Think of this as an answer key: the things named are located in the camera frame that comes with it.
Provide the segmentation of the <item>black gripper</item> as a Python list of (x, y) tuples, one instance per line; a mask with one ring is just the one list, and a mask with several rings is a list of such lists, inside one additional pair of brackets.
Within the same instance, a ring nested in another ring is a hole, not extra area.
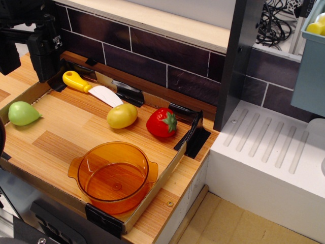
[[(59, 70), (62, 46), (56, 30), (55, 17), (46, 10), (46, 1), (1, 1), (1, 31), (25, 24), (36, 25), (27, 39), (27, 47), (34, 70), (41, 83), (46, 82)], [(8, 75), (21, 66), (15, 43), (1, 43), (1, 73)]]

